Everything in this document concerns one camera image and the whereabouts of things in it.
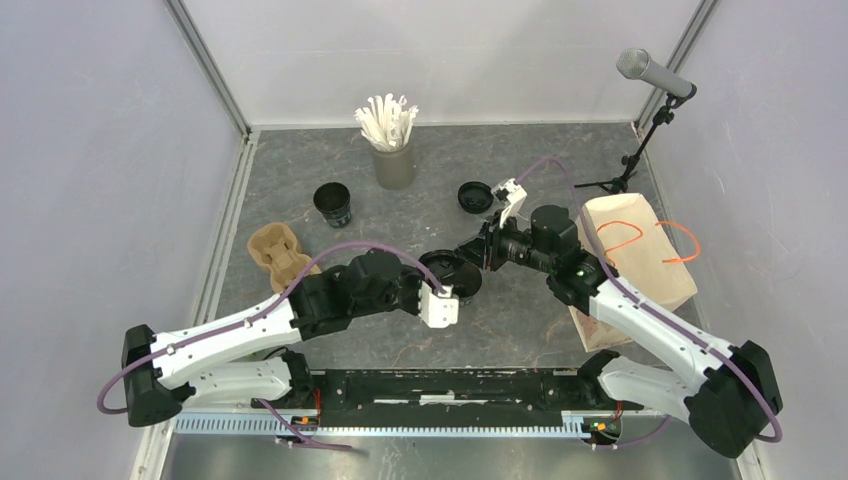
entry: gray wall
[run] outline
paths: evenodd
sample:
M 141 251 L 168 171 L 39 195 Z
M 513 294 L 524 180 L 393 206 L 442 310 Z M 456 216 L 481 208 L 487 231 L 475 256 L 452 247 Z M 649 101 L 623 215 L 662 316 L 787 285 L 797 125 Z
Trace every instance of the gray wall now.
M 848 467 L 846 18 L 843 0 L 722 2 L 682 72 L 698 96 L 649 149 L 671 216 L 703 243 L 705 322 L 775 364 L 772 479 Z
M 254 125 L 353 126 L 371 95 L 419 121 L 631 120 L 650 88 L 622 49 L 664 63 L 698 0 L 186 0 Z
M 188 321 L 238 142 L 161 0 L 2 2 L 0 477 L 127 477 L 95 396 Z

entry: microphone stand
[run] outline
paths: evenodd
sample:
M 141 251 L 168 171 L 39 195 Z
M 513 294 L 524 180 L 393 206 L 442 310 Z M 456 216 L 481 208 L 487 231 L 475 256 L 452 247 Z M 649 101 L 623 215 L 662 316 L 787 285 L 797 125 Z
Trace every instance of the microphone stand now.
M 651 140 L 651 137 L 654 135 L 654 132 L 657 130 L 662 124 L 671 123 L 674 120 L 674 112 L 672 110 L 680 107 L 686 100 L 689 100 L 695 96 L 695 86 L 692 86 L 692 93 L 686 96 L 685 98 L 678 97 L 676 95 L 672 95 L 671 93 L 665 99 L 665 105 L 660 107 L 657 110 L 657 113 L 653 118 L 653 125 L 651 125 L 651 129 L 648 130 L 648 134 L 645 135 L 645 139 L 642 140 L 642 144 L 639 145 L 639 149 L 636 150 L 636 153 L 633 155 L 625 155 L 621 157 L 621 164 L 624 165 L 624 173 L 621 174 L 620 177 L 615 177 L 612 180 L 607 180 L 603 182 L 592 182 L 592 183 L 581 183 L 579 185 L 575 185 L 574 188 L 585 188 L 585 187 L 600 187 L 603 191 L 616 194 L 616 193 L 626 193 L 627 192 L 627 182 L 634 175 L 636 175 L 636 165 L 641 160 L 642 152 L 645 151 L 645 147 L 648 145 L 648 141 Z

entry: black cup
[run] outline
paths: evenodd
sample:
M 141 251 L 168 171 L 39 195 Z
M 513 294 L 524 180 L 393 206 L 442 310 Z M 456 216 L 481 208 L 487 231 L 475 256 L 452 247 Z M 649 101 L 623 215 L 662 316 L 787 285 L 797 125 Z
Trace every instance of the black cup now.
M 315 208 L 333 228 L 342 228 L 350 223 L 350 191 L 341 183 L 325 183 L 312 196 Z

